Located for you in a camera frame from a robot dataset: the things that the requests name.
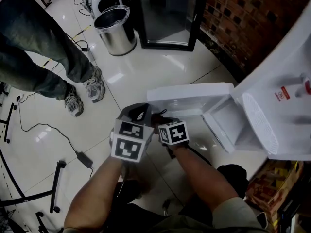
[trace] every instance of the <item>sneaker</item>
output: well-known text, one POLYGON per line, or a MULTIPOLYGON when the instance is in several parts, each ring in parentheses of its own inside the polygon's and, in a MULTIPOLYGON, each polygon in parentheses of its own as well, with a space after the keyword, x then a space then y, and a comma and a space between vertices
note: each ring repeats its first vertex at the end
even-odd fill
POLYGON ((83 85, 86 87, 88 97, 91 98, 93 103, 97 103, 103 99, 106 88, 102 80, 102 71, 97 66, 94 66, 92 77, 85 81, 83 85))
POLYGON ((65 98, 65 107, 68 108, 69 113, 74 117, 78 117, 83 112, 83 103, 78 96, 77 90, 74 86, 65 98))

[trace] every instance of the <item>wheel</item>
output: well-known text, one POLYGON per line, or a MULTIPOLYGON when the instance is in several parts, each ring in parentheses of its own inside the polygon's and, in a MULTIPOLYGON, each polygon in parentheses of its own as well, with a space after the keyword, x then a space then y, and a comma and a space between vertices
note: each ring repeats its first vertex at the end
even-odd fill
POLYGON ((60 213, 60 208, 59 208, 58 206, 55 206, 55 207, 54 207, 54 211, 55 211, 56 213, 60 213))

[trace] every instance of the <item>stainless steel trash can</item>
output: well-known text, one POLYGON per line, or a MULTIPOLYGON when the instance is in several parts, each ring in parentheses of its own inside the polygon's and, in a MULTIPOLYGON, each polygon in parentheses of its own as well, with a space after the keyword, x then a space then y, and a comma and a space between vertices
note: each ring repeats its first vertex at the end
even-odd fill
POLYGON ((137 44, 129 15, 129 7, 116 5, 104 10, 94 21, 95 29, 113 56, 126 55, 137 44))

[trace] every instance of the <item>black caster wheel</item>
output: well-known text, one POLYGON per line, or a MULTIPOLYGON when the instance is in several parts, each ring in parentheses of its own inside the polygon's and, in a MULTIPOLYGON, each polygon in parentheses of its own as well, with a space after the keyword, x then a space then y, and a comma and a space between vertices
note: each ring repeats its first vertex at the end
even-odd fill
POLYGON ((55 211, 56 213, 60 213, 60 208, 57 207, 57 206, 55 206, 55 207, 54 207, 54 211, 55 211))
POLYGON ((64 161, 59 161, 58 162, 61 168, 64 168, 66 166, 66 162, 64 161))

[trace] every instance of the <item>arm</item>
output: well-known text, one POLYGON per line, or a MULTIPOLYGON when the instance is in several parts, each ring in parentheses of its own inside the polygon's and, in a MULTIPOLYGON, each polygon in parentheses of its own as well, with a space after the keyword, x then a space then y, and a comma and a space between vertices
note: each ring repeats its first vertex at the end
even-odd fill
POLYGON ((93 177, 74 197, 64 228, 99 232, 111 208, 113 194, 122 168, 120 159, 109 156, 93 177))
POLYGON ((238 197, 227 179, 195 153, 181 145, 171 148, 194 191, 211 211, 226 200, 238 197))

